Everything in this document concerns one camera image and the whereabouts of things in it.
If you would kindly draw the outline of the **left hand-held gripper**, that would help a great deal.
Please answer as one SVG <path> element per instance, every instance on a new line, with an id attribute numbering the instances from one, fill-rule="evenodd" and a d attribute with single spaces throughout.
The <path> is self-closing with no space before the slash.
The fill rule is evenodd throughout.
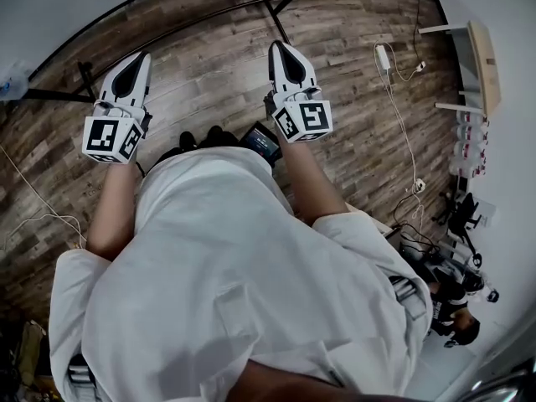
<path id="1" fill-rule="evenodd" d="M 100 100 L 85 118 L 82 152 L 103 163 L 128 164 L 145 138 L 152 115 L 143 106 L 150 87 L 152 58 L 137 52 L 104 78 Z"/>

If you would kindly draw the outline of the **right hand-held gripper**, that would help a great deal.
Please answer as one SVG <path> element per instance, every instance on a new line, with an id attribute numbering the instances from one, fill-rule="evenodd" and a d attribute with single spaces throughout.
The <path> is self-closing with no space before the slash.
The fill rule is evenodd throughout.
<path id="1" fill-rule="evenodd" d="M 312 63 L 296 48 L 276 40 L 269 48 L 268 65 L 274 92 L 264 98 L 266 114 L 283 138 L 288 143 L 309 142 L 332 132 L 330 102 L 316 86 Z"/>

